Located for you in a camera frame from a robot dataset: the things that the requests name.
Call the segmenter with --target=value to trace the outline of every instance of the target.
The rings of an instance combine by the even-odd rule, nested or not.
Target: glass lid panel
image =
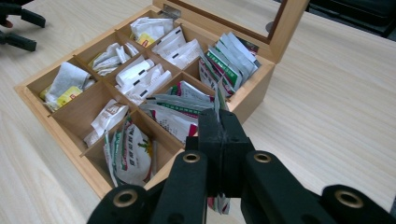
[[[259,35],[268,36],[280,0],[181,0]]]

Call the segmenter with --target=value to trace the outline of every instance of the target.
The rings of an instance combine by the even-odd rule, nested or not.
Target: screw hole
[[[270,162],[271,161],[271,157],[264,153],[255,154],[254,159],[258,162]]]
[[[185,161],[185,162],[197,162],[200,159],[201,158],[200,158],[199,155],[193,154],[193,153],[190,153],[190,154],[187,154],[187,155],[183,156],[183,161]]]
[[[133,189],[126,189],[118,194],[113,199],[114,205],[117,207],[127,207],[137,200],[137,192]]]
[[[355,193],[346,190],[337,190],[334,194],[338,202],[342,203],[343,205],[352,208],[363,207],[363,200]]]

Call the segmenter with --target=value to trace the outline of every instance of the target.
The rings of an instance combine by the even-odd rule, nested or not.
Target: wood grain
[[[13,87],[151,1],[36,0],[45,29],[11,17],[36,52],[0,46],[0,223],[84,223],[99,199]],[[304,14],[262,104],[244,124],[314,192],[361,190],[389,210],[396,186],[396,44]],[[208,223],[243,223],[208,212]]]

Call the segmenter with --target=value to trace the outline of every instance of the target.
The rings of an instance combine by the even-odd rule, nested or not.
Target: tea bag packet
[[[114,43],[107,47],[106,52],[93,59],[90,66],[100,76],[105,76],[129,59],[131,57],[125,52],[124,47]]]
[[[239,74],[238,69],[214,48],[210,47],[206,56],[225,77],[225,80],[231,84],[231,87],[237,91],[242,83],[242,76]]]
[[[230,61],[232,61],[239,68],[239,70],[244,73],[244,77],[247,77],[246,79],[248,79],[249,77],[251,77],[251,75],[253,75],[253,73],[257,71],[257,69],[259,69],[259,67],[254,63],[256,59],[254,57],[253,59],[251,58],[252,55],[250,54],[247,48],[245,47],[241,48],[240,45],[242,45],[242,43],[240,41],[238,41],[238,43],[240,44],[237,45],[239,46],[238,48],[234,44],[234,42],[230,39],[229,37],[230,35],[234,37],[233,39],[237,40],[237,38],[233,35],[233,33],[229,33],[228,35],[224,34],[221,36],[218,44],[220,47],[223,46],[227,48],[229,52],[227,54],[224,54],[223,52],[225,57],[230,59]]]
[[[151,143],[149,138],[133,124],[130,117],[124,122],[119,142],[112,149],[115,185],[145,186],[151,177]]]
[[[53,102],[46,102],[44,105],[50,109],[50,111],[54,112],[61,108],[62,106],[69,103],[71,100],[76,98],[78,95],[82,93],[82,90],[79,88],[72,86],[66,92],[64,92],[56,101]]]
[[[86,89],[91,75],[71,63],[62,63],[52,84],[40,95],[52,112],[59,109]]]
[[[197,132],[198,119],[161,105],[143,104],[139,107],[183,144],[187,136]]]
[[[137,77],[148,71],[152,66],[154,66],[154,62],[151,59],[145,60],[143,56],[137,58],[116,75],[116,81],[120,86],[119,89],[131,82],[133,83]]]
[[[230,82],[223,78],[224,71],[217,64],[212,63],[212,60],[207,58],[207,56],[201,56],[199,60],[199,74],[201,81],[212,90],[218,88],[219,80],[222,79],[220,84],[226,90],[226,97],[231,97],[235,90],[231,86]]]
[[[248,80],[250,72],[238,61],[236,55],[233,56],[233,54],[220,41],[216,44],[216,50],[237,69],[237,72],[242,76],[242,86]]]
[[[165,57],[165,60],[180,69],[184,69],[189,63],[192,63],[199,57],[201,50],[198,40],[193,39],[181,48],[174,50],[171,54]]]
[[[186,81],[179,81],[176,86],[171,87],[166,94],[177,95],[192,100],[214,102],[214,97],[201,92]]]
[[[105,133],[105,130],[112,129],[126,115],[128,106],[121,105],[111,99],[91,123],[94,130],[84,138],[88,147],[93,145]]]
[[[147,103],[162,105],[195,119],[198,119],[201,111],[214,106],[213,103],[167,94],[153,95],[147,99]]]
[[[108,171],[110,172],[111,180],[113,181],[114,186],[117,187],[119,184],[118,181],[116,180],[115,172],[114,172],[115,169],[113,166],[114,148],[112,149],[111,147],[112,145],[108,131],[105,131],[105,145],[103,146],[103,152],[105,153],[105,159],[106,159]]]
[[[215,94],[215,113],[217,116],[218,120],[218,126],[221,125],[220,117],[219,117],[219,111],[222,110],[227,110],[229,111],[230,109],[227,106],[226,103],[226,90],[222,88],[222,80],[223,78],[219,81],[218,87],[216,88],[216,94]],[[216,197],[208,197],[207,198],[207,205],[212,208],[215,212],[218,212],[220,214],[228,214],[230,211],[230,198],[227,198],[224,193],[219,192],[219,194]]]
[[[159,54],[161,57],[166,58],[176,49],[181,48],[186,44],[186,39],[184,38],[183,31],[181,27],[178,26],[173,31],[169,32],[165,37],[163,37],[155,46],[152,51]]]
[[[138,73],[138,76],[134,76],[124,81],[122,87],[119,87],[119,91],[122,92],[122,94],[125,94],[126,92],[130,91],[133,87],[135,87],[137,84],[139,84],[140,78],[143,78],[146,75],[149,75],[151,77],[158,77],[163,73],[164,73],[163,66],[159,63],[154,67],[152,67],[151,69],[149,69],[148,72],[146,70],[141,71]]]
[[[125,96],[135,105],[142,104],[148,96],[172,78],[170,71],[165,71],[162,74],[150,71],[145,76],[139,78],[134,83],[134,86],[125,93]]]
[[[233,46],[237,48],[251,63],[255,64],[255,67],[260,67],[259,61],[253,56],[252,52],[250,52],[247,47],[245,47],[241,41],[232,33],[228,33],[227,37],[231,43],[233,43]],[[230,43],[224,43],[226,46],[231,46]]]
[[[131,57],[134,57],[136,54],[139,53],[139,50],[137,50],[137,48],[135,48],[134,45],[132,45],[131,43],[126,43],[125,48],[128,49]]]
[[[134,40],[143,47],[148,47],[173,29],[172,19],[139,18],[131,23]]]

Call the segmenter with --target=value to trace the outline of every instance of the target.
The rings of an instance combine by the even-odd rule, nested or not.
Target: black clamp
[[[237,117],[212,109],[199,116],[198,137],[188,137],[170,175],[150,190],[125,185],[111,190],[88,223],[206,223],[207,197],[241,198],[246,223],[396,223],[361,192],[330,186],[318,196],[282,162],[256,151]]]
[[[42,28],[46,25],[46,19],[32,11],[23,9],[21,6],[32,2],[32,0],[0,0],[0,24],[7,25],[8,15],[21,15],[21,19],[28,21],[34,25],[40,26]],[[35,51],[36,42],[34,40],[15,35],[15,34],[4,34],[0,31],[0,44],[9,44],[11,46],[26,49],[29,51]]]

